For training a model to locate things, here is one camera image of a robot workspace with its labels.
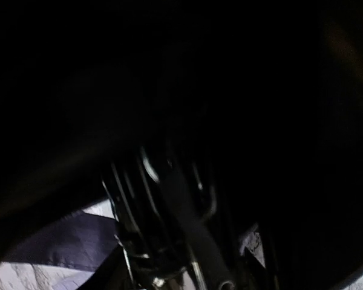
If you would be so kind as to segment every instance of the dark cloth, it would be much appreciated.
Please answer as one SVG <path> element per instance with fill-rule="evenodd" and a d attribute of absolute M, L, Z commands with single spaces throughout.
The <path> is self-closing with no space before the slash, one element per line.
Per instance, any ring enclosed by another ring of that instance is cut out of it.
<path fill-rule="evenodd" d="M 115 233 L 113 219 L 75 213 L 30 236 L 4 262 L 95 271 L 118 245 Z"/>

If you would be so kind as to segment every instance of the black fabric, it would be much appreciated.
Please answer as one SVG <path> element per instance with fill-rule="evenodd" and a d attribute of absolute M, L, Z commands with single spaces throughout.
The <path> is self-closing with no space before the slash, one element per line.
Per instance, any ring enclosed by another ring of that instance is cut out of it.
<path fill-rule="evenodd" d="M 122 247 L 118 246 L 103 261 L 99 269 L 78 290 L 118 290 L 128 278 Z"/>
<path fill-rule="evenodd" d="M 76 213 L 23 241 L 4 261 L 95 271 L 118 245 L 115 232 L 113 219 Z"/>

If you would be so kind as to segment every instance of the purple fabric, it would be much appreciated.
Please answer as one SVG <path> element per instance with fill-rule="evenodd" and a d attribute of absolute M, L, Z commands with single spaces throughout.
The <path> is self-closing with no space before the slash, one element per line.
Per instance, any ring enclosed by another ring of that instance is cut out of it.
<path fill-rule="evenodd" d="M 114 220 L 78 213 L 57 221 L 19 244 L 4 262 L 95 271 L 117 246 Z"/>
<path fill-rule="evenodd" d="M 67 277 L 53 286 L 53 290 L 76 290 L 84 284 L 91 276 L 93 272 L 80 272 L 78 274 Z"/>

